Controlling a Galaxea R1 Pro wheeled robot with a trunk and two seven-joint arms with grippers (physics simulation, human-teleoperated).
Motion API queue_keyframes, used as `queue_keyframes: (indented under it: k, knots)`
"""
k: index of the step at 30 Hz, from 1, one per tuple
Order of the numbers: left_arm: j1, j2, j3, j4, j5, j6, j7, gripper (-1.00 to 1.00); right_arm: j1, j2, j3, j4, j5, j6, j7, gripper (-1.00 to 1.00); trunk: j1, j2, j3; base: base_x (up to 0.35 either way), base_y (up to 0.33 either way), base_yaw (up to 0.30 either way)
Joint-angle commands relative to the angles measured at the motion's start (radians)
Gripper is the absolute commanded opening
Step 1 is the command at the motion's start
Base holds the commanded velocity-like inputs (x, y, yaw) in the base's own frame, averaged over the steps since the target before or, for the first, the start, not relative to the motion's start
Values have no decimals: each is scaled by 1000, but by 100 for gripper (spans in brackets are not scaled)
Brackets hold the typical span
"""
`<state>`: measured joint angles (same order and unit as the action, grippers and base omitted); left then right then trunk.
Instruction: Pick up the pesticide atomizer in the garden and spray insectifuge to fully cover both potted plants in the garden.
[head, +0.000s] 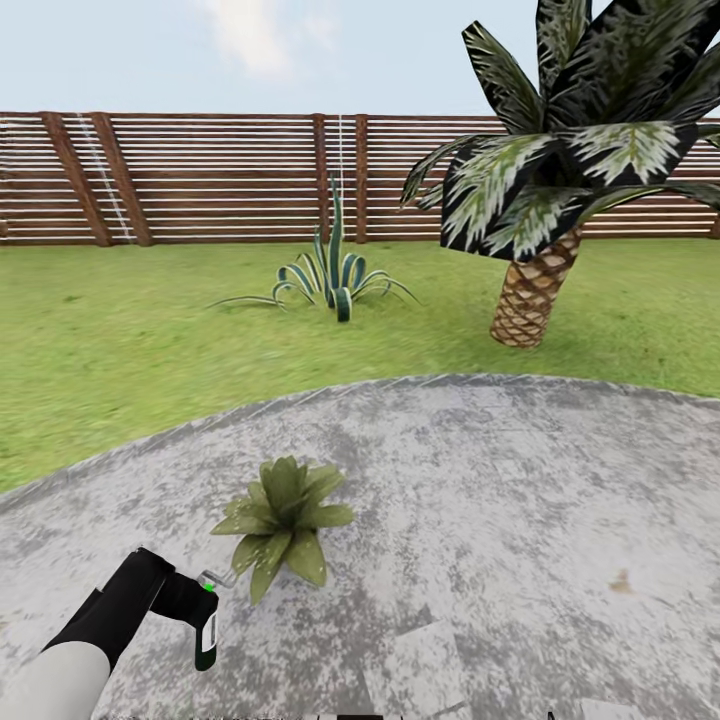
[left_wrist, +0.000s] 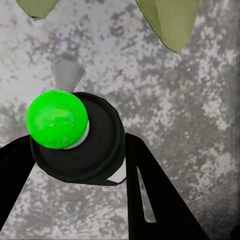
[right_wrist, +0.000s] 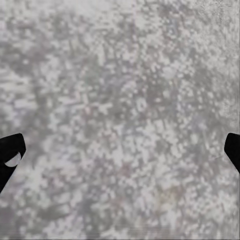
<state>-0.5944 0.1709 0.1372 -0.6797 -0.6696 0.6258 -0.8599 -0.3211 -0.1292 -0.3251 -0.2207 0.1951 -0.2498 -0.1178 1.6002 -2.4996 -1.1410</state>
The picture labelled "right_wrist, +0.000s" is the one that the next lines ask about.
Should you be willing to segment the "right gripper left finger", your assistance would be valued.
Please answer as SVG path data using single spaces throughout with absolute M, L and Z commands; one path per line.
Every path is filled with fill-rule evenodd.
M 0 193 L 26 153 L 22 133 L 0 138 Z

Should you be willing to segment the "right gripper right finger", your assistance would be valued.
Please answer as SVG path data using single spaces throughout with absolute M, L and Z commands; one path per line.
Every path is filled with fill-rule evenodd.
M 240 173 L 240 135 L 229 133 L 227 135 L 224 151 Z

